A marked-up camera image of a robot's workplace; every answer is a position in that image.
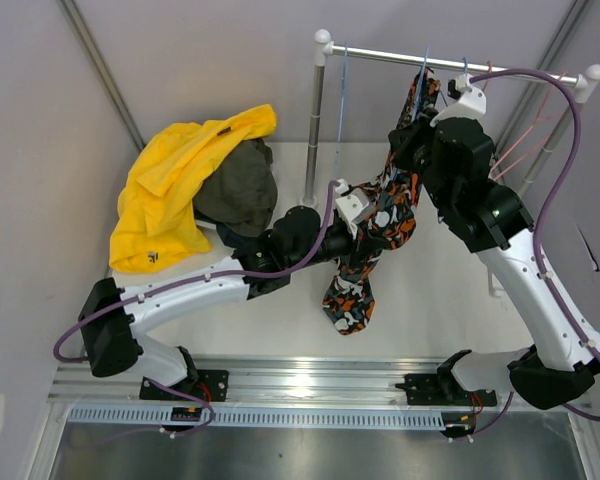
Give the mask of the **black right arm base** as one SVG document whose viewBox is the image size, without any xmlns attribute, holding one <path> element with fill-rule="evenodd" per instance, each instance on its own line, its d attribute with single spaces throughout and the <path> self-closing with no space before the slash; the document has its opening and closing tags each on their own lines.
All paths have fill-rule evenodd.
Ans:
<svg viewBox="0 0 600 480">
<path fill-rule="evenodd" d="M 495 407 L 497 395 L 486 390 L 468 391 L 452 377 L 431 373 L 406 374 L 394 387 L 405 393 L 410 406 Z"/>
</svg>

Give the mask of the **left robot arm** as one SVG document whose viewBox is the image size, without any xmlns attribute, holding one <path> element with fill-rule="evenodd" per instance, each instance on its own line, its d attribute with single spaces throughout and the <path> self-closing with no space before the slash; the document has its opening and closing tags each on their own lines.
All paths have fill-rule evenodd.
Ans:
<svg viewBox="0 0 600 480">
<path fill-rule="evenodd" d="M 150 332 L 196 311 L 270 294 L 289 285 L 295 272 L 349 253 L 354 219 L 348 207 L 325 216 L 294 207 L 252 244 L 190 275 L 127 287 L 113 278 L 98 281 L 79 316 L 92 375 L 135 372 L 161 383 L 174 399 L 189 398 L 197 387 L 190 354 Z"/>
</svg>

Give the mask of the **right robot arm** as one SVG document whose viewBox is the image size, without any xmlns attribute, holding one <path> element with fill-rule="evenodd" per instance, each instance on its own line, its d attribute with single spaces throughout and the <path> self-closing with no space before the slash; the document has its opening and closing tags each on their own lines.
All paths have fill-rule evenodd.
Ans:
<svg viewBox="0 0 600 480">
<path fill-rule="evenodd" d="M 395 166 L 418 175 L 443 223 L 504 288 L 533 343 L 518 351 L 463 350 L 439 367 L 438 395 L 515 392 L 540 410 L 586 393 L 600 374 L 600 335 L 568 299 L 533 244 L 537 226 L 517 194 L 488 177 L 493 141 L 480 123 L 417 120 L 389 134 Z"/>
</svg>

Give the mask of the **yellow shorts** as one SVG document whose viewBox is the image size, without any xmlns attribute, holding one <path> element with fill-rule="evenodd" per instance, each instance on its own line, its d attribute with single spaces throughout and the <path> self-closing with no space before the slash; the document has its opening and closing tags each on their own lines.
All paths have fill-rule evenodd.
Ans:
<svg viewBox="0 0 600 480">
<path fill-rule="evenodd" d="M 192 200 L 241 142 L 275 132 L 269 104 L 223 120 L 174 123 L 156 134 L 130 168 L 117 201 L 109 266 L 150 274 L 211 250 L 195 222 Z"/>
</svg>

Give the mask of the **aluminium mounting rail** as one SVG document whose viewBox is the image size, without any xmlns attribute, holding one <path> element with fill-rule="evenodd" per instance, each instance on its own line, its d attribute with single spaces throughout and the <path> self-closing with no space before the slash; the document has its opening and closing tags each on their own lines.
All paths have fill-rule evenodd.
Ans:
<svg viewBox="0 0 600 480">
<path fill-rule="evenodd" d="M 404 406 L 395 388 L 411 373 L 432 373 L 437 359 L 352 359 L 206 356 L 200 369 L 229 372 L 226 406 L 384 408 Z M 53 403 L 138 403 L 142 377 L 95 378 L 85 364 L 61 365 L 47 400 Z"/>
</svg>

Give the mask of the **white steel clothes rack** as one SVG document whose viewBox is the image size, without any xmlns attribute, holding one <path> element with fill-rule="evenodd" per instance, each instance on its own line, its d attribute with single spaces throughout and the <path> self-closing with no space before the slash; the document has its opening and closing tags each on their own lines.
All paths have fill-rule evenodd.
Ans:
<svg viewBox="0 0 600 480">
<path fill-rule="evenodd" d="M 306 158 L 306 173 L 305 182 L 303 189 L 303 196 L 301 203 L 312 206 L 316 202 L 315 197 L 315 185 L 316 185 L 316 171 L 317 171 L 317 155 L 318 155 L 318 144 L 319 144 L 319 132 L 320 132 L 320 119 L 321 119 L 321 108 L 322 108 L 322 96 L 324 88 L 324 76 L 327 59 L 331 56 L 342 56 L 344 55 L 344 45 L 334 43 L 331 38 L 331 34 L 326 29 L 319 29 L 314 34 L 314 76 L 313 76 L 313 90 L 311 98 L 311 110 L 310 110 L 310 124 L 309 124 L 309 138 L 308 138 L 308 149 Z M 349 46 L 349 59 L 365 59 L 373 60 L 408 66 L 421 66 L 424 57 L 399 54 L 371 49 L 364 49 L 358 47 Z M 443 70 L 442 67 L 447 61 L 428 57 L 427 67 L 433 68 L 434 70 Z M 550 82 L 549 77 L 553 78 L 556 82 L 564 85 L 565 87 L 572 88 L 574 102 L 579 106 L 584 106 L 596 87 L 600 83 L 600 64 L 594 64 L 589 66 L 584 72 L 578 74 L 576 77 L 568 76 L 556 76 L 546 72 L 530 69 L 513 69 L 503 67 L 493 67 L 490 64 L 470 64 L 469 63 L 469 74 L 473 74 L 473 80 L 485 81 L 500 77 L 521 79 L 527 83 L 540 83 L 546 82 L 553 85 L 553 80 Z M 568 106 L 564 111 L 560 121 L 551 132 L 547 141 L 543 145 L 540 153 L 534 160 L 534 163 L 529 167 L 521 187 L 518 191 L 520 198 L 524 198 L 524 195 L 531 188 L 531 185 L 537 179 L 540 171 L 547 163 L 553 148 L 555 148 L 558 142 L 562 139 L 566 132 L 566 128 L 569 124 L 569 115 L 572 114 L 571 107 Z"/>
</svg>

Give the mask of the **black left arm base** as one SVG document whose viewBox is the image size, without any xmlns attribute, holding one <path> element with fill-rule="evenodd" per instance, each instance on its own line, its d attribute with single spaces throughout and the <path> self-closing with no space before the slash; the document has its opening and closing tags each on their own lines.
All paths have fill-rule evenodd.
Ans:
<svg viewBox="0 0 600 480">
<path fill-rule="evenodd" d="M 197 381 L 184 379 L 171 386 L 176 394 L 156 387 L 144 378 L 139 398 L 141 400 L 177 401 L 185 400 L 183 394 L 205 400 L 206 402 L 224 402 L 227 398 L 230 374 L 227 370 L 203 369 L 198 371 Z"/>
</svg>

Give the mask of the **olive green shorts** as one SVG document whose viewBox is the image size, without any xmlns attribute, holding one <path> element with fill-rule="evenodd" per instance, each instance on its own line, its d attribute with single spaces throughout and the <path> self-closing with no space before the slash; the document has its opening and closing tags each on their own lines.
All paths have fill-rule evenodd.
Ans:
<svg viewBox="0 0 600 480">
<path fill-rule="evenodd" d="M 262 139 L 240 142 L 203 181 L 194 210 L 238 235 L 260 235 L 278 200 L 272 164 L 272 150 Z"/>
</svg>

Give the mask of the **dark navy shorts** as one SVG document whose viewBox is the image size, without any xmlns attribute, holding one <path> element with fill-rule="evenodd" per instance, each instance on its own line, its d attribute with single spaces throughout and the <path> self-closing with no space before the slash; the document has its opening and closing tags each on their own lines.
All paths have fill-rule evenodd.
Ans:
<svg viewBox="0 0 600 480">
<path fill-rule="evenodd" d="M 251 252 L 257 246 L 256 237 L 247 237 L 231 230 L 226 224 L 218 223 L 216 232 L 222 244 L 232 250 L 233 256 Z"/>
</svg>

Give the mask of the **camouflage patterned shorts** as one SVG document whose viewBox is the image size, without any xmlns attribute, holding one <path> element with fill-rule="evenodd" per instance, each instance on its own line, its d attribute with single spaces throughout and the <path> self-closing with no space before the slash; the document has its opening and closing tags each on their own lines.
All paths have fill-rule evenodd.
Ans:
<svg viewBox="0 0 600 480">
<path fill-rule="evenodd" d="M 383 252 L 401 248 L 416 229 L 421 179 L 398 165 L 397 150 L 389 148 L 384 168 L 374 180 L 356 186 L 370 201 L 371 210 L 356 234 L 356 251 L 338 259 L 322 300 L 324 314 L 341 335 L 368 326 L 375 307 L 371 273 Z"/>
</svg>

